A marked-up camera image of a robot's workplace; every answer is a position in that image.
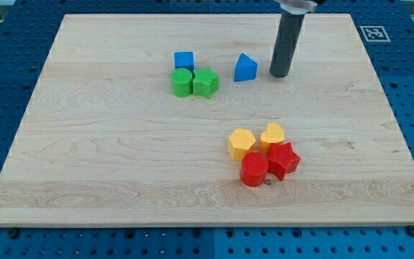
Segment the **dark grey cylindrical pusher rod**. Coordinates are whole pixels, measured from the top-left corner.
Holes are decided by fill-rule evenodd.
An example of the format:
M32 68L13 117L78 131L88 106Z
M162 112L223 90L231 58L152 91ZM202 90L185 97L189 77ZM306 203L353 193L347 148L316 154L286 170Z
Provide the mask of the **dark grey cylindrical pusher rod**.
M270 63L272 76L284 78L288 75L304 18L304 14L282 12Z

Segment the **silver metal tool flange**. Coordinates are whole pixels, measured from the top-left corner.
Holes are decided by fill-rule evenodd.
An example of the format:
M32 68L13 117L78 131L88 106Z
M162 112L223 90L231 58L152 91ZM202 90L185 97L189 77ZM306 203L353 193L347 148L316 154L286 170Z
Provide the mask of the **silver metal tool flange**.
M307 0L275 0L282 10L291 14L315 13L318 4L314 1Z

